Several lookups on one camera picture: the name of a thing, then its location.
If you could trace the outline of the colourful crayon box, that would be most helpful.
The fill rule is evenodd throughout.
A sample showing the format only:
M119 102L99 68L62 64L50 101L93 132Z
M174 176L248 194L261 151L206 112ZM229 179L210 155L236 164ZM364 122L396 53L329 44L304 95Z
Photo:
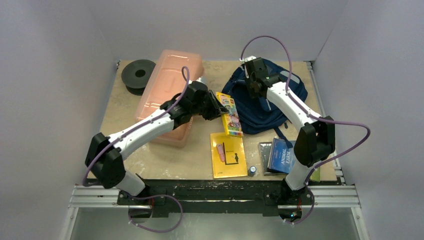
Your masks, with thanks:
M225 133L229 136L242 137L244 134L235 100L230 95L221 92L216 92L215 95L219 102L228 110L228 113L221 117Z

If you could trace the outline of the navy blue student backpack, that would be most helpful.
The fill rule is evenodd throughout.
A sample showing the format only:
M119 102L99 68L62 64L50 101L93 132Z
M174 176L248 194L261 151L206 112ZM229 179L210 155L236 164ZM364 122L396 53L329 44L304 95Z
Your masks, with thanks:
M289 76L288 69L268 59L263 59L263 61L270 75L278 74L284 82L287 80ZM287 127L286 121L288 118L277 106L269 102L265 97L250 97L245 77L244 66L240 65L221 91L221 93L234 99L243 133L256 135L267 130L273 130L281 125ZM308 91L301 78L295 73L291 75L289 88L300 100L305 102Z

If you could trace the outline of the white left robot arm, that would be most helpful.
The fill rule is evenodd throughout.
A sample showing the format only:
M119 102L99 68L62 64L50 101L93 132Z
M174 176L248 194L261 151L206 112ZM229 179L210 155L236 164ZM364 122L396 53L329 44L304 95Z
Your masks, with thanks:
M193 116L211 121L228 112L212 90L193 81L146 119L109 136L101 132L94 135L85 159L87 170L105 189L118 188L142 205L148 201L149 191L140 176L125 169L124 160L151 140L187 124Z

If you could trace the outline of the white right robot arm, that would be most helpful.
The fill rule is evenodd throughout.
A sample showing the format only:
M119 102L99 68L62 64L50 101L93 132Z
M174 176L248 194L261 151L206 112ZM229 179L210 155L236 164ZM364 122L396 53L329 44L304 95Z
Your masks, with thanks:
M313 170L335 151L335 125L331 117L322 118L294 94L289 87L291 72L286 80L279 73L270 74L261 57L250 56L242 63L250 96L266 98L298 132L293 147L296 162L280 191L282 200L292 204L300 198L300 190L307 185Z

